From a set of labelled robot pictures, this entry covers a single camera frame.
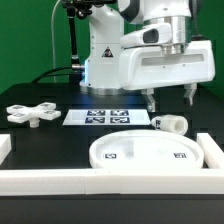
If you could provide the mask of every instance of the black cable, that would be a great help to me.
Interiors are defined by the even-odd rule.
[[[48,76],[51,73],[54,73],[54,72],[57,72],[57,71],[66,70],[66,69],[72,69],[72,67],[71,66],[64,66],[64,67],[58,67],[58,68],[51,69],[49,71],[44,72],[43,74],[41,74],[37,78],[35,78],[31,83],[38,83],[38,81],[40,79],[42,79],[43,77]]]

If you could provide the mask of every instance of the white border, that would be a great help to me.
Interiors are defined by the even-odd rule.
[[[77,194],[224,194],[224,169],[0,171],[0,196]]]

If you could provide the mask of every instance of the black tabletop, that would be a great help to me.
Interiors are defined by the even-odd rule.
[[[224,144],[224,103],[203,87],[194,97],[193,107],[183,103],[182,87],[155,91],[159,110],[149,113],[184,116],[189,123],[186,134],[196,139],[199,132],[209,133]],[[62,116],[41,120],[40,127],[7,121],[6,107],[19,104],[36,106],[57,104]],[[139,92],[120,96],[81,93],[70,84],[18,84],[0,95],[0,134],[10,134],[12,151],[0,166],[10,169],[88,168],[89,146],[99,137],[115,131],[151,129],[138,126],[63,126],[69,109],[146,109]],[[70,195],[1,197],[2,223],[168,223],[220,224],[224,221],[223,195]]]

